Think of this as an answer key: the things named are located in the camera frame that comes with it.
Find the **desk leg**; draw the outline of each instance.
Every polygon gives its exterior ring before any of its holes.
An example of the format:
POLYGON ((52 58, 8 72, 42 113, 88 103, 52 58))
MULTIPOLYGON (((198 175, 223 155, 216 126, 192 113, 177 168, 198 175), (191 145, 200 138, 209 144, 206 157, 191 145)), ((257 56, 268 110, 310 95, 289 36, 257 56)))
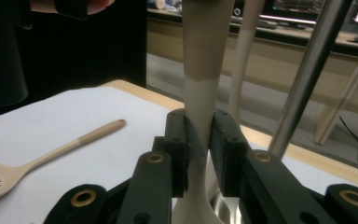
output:
POLYGON ((358 88, 358 65, 353 70, 342 92, 338 96, 337 106, 324 105, 319 111, 316 120, 315 143, 324 145, 330 133, 336 125, 341 111, 345 108, 348 101, 352 98, 353 94, 358 88))

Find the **human hand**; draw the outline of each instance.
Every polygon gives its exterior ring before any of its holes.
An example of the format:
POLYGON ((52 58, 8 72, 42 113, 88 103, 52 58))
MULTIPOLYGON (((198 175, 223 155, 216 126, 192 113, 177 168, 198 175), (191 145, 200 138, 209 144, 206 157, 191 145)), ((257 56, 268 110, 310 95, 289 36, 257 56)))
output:
MULTIPOLYGON (((115 0, 87 0, 88 14, 94 14, 110 6, 115 0)), ((57 13, 54 0, 31 0, 32 11, 57 13)))

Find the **slotted spoon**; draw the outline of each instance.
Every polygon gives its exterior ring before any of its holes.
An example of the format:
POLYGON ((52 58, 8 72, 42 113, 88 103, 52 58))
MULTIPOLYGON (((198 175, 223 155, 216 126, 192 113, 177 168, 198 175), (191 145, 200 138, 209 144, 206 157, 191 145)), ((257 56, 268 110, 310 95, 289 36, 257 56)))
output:
POLYGON ((49 153, 33 160, 28 163, 25 163, 21 166, 6 166, 0 164, 0 197, 7 192, 9 192, 16 184, 30 171, 36 168, 39 165, 44 164, 47 161, 50 161, 54 158, 61 156, 62 154, 75 149, 77 147, 83 146, 88 142, 106 136, 109 133, 119 130, 126 123, 124 119, 118 119, 104 126, 87 133, 76 140, 69 142, 61 147, 58 147, 49 153))

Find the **white utensil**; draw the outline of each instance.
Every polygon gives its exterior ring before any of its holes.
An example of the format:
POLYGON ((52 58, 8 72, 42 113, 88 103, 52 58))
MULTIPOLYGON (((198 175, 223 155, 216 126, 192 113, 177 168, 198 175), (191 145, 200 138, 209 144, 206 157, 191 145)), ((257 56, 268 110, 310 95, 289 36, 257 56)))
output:
POLYGON ((36 168, 39 165, 44 164, 52 159, 55 159, 62 154, 75 149, 77 147, 83 146, 88 142, 96 140, 98 138, 104 137, 109 133, 119 130, 126 124, 126 120, 119 119, 113 122, 110 122, 90 133, 87 133, 76 140, 69 142, 61 147, 58 147, 49 153, 33 160, 28 163, 25 163, 21 166, 6 166, 0 164, 0 197, 7 192, 9 192, 16 184, 30 171, 36 168))

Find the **floor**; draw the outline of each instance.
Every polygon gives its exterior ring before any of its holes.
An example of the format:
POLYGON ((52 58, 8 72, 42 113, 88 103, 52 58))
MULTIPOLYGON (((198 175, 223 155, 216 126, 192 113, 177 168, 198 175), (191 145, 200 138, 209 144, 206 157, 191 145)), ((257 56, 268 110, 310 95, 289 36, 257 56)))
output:
MULTIPOLYGON (((221 76, 216 106, 227 110, 230 78, 221 76)), ((147 55, 147 86, 174 99, 183 99, 183 64, 147 55)), ((262 133, 273 134, 278 125, 287 94, 244 82, 242 86, 241 122, 262 133)), ((327 142, 314 143, 315 120, 321 104, 309 101, 292 143, 329 158, 358 167, 358 141, 338 120, 327 142)), ((343 111, 342 119, 358 137, 358 114, 343 111)))

